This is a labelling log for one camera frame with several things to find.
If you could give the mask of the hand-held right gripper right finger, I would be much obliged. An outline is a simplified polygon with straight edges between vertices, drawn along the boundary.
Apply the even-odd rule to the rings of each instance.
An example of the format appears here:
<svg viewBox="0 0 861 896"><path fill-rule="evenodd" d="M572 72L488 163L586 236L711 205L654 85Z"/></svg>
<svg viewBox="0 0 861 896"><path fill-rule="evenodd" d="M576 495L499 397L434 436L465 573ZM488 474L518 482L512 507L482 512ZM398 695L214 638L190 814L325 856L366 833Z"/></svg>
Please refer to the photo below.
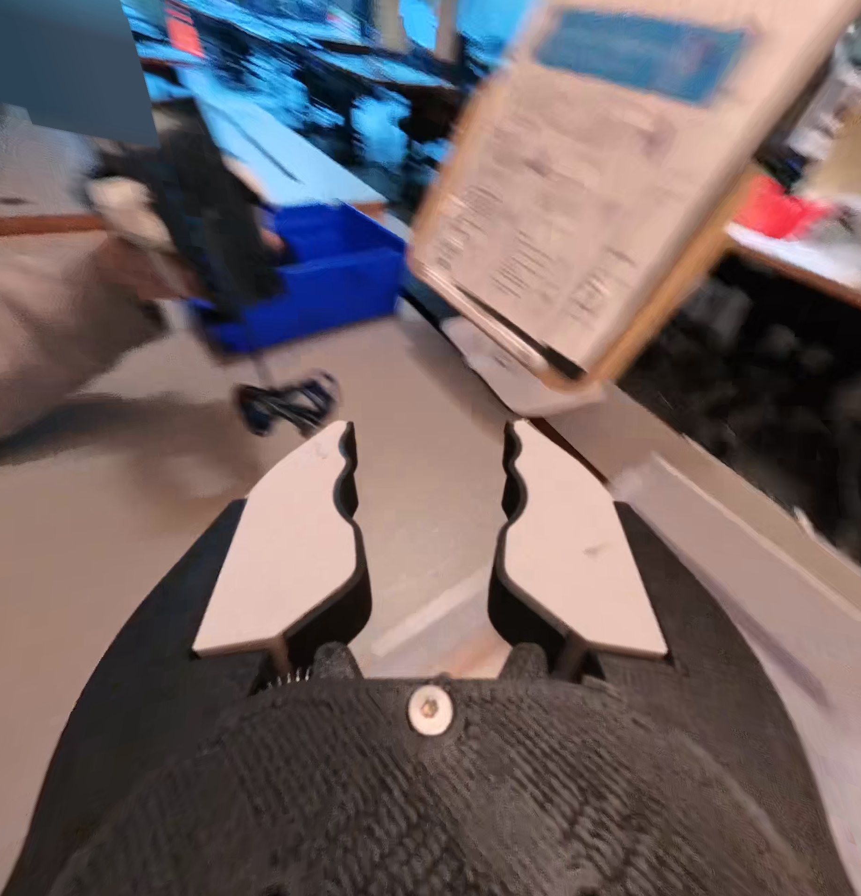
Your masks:
<svg viewBox="0 0 861 896"><path fill-rule="evenodd" d="M549 662L602 653L661 661L669 647L616 504L575 456L526 420L504 428L504 525L488 615Z"/></svg>

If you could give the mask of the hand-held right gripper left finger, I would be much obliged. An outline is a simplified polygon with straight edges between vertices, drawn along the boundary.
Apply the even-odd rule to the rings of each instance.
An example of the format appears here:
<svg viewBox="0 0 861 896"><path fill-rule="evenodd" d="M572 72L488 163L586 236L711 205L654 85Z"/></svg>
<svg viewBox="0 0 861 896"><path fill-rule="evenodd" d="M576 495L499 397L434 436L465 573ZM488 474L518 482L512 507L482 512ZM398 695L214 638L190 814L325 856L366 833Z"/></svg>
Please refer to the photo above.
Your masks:
<svg viewBox="0 0 861 896"><path fill-rule="evenodd" d="M355 426L338 420L262 476L245 499L196 655L313 659L322 645L361 633L372 594L356 470Z"/></svg>

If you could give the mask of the person's left forearm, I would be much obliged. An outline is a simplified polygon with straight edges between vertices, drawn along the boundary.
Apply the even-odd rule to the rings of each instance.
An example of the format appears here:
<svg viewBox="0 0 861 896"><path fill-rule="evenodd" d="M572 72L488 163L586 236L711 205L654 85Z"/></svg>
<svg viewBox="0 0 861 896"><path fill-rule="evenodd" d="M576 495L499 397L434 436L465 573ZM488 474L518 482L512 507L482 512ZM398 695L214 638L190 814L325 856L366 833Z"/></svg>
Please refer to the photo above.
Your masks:
<svg viewBox="0 0 861 896"><path fill-rule="evenodd" d="M156 301L100 278L107 236L0 238L0 442L165 332Z"/></svg>

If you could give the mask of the grey desk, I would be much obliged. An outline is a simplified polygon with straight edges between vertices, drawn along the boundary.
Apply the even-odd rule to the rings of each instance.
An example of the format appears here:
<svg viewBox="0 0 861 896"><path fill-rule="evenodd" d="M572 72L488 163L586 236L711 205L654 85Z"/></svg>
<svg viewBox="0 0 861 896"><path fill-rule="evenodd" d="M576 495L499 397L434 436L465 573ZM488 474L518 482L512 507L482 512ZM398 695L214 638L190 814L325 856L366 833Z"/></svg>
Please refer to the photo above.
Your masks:
<svg viewBox="0 0 861 896"><path fill-rule="evenodd" d="M219 512L295 447L259 442L231 374L166 305L168 330L0 447L0 894L49 760L122 625ZM418 312L302 346L343 377L361 461L376 615L356 643L479 589L502 520L504 407ZM777 505L607 387L550 420L664 523L779 676L861 892L861 573Z"/></svg>

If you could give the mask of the wooden desk with black legs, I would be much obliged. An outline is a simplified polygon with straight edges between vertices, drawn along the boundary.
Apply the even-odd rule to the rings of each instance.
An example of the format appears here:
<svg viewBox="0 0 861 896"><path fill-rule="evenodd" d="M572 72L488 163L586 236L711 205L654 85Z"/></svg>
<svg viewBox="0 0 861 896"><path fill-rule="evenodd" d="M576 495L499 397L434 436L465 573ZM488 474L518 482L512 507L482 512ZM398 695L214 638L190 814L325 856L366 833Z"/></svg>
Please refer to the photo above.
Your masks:
<svg viewBox="0 0 861 896"><path fill-rule="evenodd" d="M777 275L861 309L861 242L813 242L766 237L727 226L728 251Z"/></svg>

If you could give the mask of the person's left hand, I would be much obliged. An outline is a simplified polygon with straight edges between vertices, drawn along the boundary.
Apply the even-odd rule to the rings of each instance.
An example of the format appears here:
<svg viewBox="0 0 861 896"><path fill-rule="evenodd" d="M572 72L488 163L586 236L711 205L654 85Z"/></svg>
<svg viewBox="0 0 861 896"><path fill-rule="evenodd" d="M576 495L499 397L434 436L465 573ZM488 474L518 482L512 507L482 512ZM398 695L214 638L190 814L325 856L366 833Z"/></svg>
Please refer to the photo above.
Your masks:
<svg viewBox="0 0 861 896"><path fill-rule="evenodd" d="M104 282L128 287L146 300L185 300L203 293L196 271L177 254L142 249L115 235L97 250L96 267Z"/></svg>

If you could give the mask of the blue plastic bin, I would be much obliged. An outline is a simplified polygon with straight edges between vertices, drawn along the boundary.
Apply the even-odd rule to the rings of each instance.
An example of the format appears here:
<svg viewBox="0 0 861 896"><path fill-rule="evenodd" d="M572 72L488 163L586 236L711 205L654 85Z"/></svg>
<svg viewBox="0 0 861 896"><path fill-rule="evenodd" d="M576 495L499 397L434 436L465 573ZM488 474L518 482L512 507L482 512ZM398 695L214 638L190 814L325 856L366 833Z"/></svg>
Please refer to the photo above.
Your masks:
<svg viewBox="0 0 861 896"><path fill-rule="evenodd" d="M246 307L244 320L200 299L187 312L218 351L241 354L391 315L405 276L406 243L347 204L285 207L268 218L292 259L280 293Z"/></svg>

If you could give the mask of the clear acrylic board stand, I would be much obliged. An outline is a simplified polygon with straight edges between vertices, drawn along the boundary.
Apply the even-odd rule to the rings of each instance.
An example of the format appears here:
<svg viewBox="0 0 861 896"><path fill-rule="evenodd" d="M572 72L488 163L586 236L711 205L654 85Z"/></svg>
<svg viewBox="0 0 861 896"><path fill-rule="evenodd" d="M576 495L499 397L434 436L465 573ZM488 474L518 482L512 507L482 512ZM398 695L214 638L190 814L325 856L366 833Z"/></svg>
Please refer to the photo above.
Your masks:
<svg viewBox="0 0 861 896"><path fill-rule="evenodd" d="M547 419L604 400L605 391L600 385L582 387L577 393L549 388L463 317L443 320L440 330L460 353L464 364L521 418Z"/></svg>

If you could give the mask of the instruction sheet on wooden board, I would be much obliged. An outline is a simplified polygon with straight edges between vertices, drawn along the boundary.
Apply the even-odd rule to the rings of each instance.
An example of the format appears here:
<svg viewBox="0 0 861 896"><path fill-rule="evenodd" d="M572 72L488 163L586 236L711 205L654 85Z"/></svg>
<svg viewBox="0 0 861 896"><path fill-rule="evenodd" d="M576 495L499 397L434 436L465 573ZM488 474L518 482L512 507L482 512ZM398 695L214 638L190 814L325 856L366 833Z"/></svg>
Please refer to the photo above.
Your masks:
<svg viewBox="0 0 861 896"><path fill-rule="evenodd" d="M473 94L412 274L562 393L616 379L722 255L756 151L861 2L539 2Z"/></svg>

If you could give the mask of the red plastic bin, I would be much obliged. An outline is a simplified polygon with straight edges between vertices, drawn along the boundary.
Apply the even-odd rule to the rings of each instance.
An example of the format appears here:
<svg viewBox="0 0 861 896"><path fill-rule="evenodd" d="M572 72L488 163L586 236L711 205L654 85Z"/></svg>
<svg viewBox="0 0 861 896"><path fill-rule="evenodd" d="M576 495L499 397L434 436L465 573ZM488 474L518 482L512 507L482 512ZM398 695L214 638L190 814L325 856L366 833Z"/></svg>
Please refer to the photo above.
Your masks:
<svg viewBox="0 0 861 896"><path fill-rule="evenodd" d="M833 211L832 203L796 196L772 176L757 174L732 223L766 238L801 240Z"/></svg>

